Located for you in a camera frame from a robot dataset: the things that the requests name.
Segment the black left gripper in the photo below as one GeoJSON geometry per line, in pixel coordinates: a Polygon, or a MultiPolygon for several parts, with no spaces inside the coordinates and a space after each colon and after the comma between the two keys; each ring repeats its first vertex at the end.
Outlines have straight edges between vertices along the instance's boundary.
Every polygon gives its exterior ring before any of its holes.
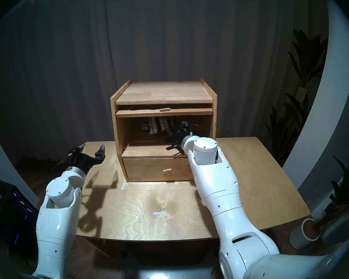
{"type": "Polygon", "coordinates": [[[82,153],[85,143],[75,147],[75,150],[69,150],[67,155],[67,167],[76,167],[88,174],[94,165],[103,163],[105,159],[105,145],[102,144],[95,152],[95,157],[82,153]]]}

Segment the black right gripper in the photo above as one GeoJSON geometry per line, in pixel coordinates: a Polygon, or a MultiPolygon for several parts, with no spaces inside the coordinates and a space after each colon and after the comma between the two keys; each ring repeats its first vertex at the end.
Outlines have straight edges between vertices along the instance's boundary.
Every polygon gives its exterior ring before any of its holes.
{"type": "Polygon", "coordinates": [[[186,136],[193,135],[193,127],[189,122],[181,122],[177,132],[177,140],[182,141],[186,136]]]}

